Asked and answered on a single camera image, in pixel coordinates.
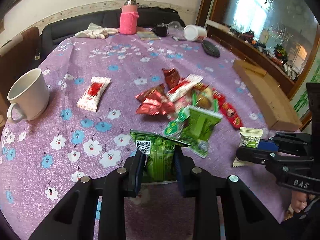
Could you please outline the person's hand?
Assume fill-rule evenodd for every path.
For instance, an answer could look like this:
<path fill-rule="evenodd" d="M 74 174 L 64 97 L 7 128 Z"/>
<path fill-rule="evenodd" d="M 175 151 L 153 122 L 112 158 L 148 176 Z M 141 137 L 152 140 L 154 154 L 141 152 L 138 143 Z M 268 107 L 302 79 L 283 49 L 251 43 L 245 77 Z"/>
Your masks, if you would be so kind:
<path fill-rule="evenodd" d="M 307 206 L 309 197 L 304 192 L 292 191 L 291 192 L 291 207 L 295 213 L 300 213 Z"/>

